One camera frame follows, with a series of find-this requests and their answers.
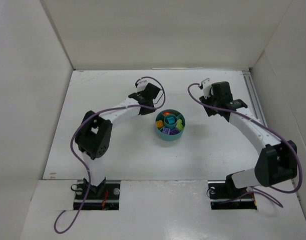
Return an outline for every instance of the white wall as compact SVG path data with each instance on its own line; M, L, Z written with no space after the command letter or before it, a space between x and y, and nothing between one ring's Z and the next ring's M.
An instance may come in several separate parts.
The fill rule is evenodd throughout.
M72 68L38 0L0 0L0 240L20 238Z
M306 217L306 0L293 0L252 75L268 125L297 144Z
M77 69L254 66L291 0L42 0Z

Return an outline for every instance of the white table surface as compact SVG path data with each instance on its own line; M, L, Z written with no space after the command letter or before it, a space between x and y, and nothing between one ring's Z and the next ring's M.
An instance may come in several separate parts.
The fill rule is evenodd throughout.
M136 116L113 129L110 148L103 156L106 177L134 180L121 183L120 210L82 211L67 233L57 235L53 230L57 215L69 210L58 222L63 230L76 213L70 185L86 177L83 166L70 153L70 137L85 112L113 107L134 92L136 79L148 75L165 87L163 109L175 109L185 116L183 136L176 142L160 140L154 132L158 112ZM21 240L306 240L306 222L295 194L265 189L282 202L283 209L256 195L258 210L211 210L206 179L222 180L229 173L254 167L258 155L235 127L222 117L207 117L190 99L187 86L206 77L230 82L234 98L251 106L240 71L75 71L46 180L37 185ZM193 93L202 95L198 88ZM291 189L292 184L286 181L278 187Z
M44 173L45 180L80 180L87 176L70 152L71 136L87 111L96 112L119 104L135 92L134 82L143 76L155 77L164 85L166 104L160 111L180 111L186 119L184 133L176 142L159 139L154 126L160 111L120 124L113 129L109 149L102 157L107 179L214 180L255 166L258 154L242 133L223 117L208 117L204 108L187 93L190 83L205 78L228 81L233 97L242 99L251 108L241 71L74 71ZM196 97L203 94L197 87L192 91Z
M207 181L122 181L116 211L81 211L73 227L75 180L39 181L21 240L306 240L306 222L294 194L277 197L278 208L255 195L258 210L211 210ZM279 187L290 187L285 182Z

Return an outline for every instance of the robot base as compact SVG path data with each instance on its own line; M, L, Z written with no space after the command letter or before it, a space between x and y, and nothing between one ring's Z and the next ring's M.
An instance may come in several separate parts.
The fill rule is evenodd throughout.
M223 180L208 181L207 195L211 199L212 210L232 210L232 209L257 209L254 195L245 195L242 198L226 202L230 199L235 199L246 192L246 188L238 189L237 191L228 192Z
M74 210L78 210L85 192L88 182L77 184L74 199ZM118 210L119 209L120 181L104 180L98 186L91 186L91 190L87 195L82 210Z

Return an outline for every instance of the blue block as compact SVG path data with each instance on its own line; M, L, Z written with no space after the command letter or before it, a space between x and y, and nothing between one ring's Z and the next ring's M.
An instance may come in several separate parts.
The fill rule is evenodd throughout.
M169 133L171 132L171 129L165 127L163 128L163 133L169 135Z
M175 123L175 119L173 117L167 118L168 124L173 124Z

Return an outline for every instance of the yellow block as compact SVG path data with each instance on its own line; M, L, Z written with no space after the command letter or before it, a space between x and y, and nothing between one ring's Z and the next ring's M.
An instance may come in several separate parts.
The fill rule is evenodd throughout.
M164 122L162 120L157 121L156 126L157 126L158 129L161 129L162 127L164 127Z

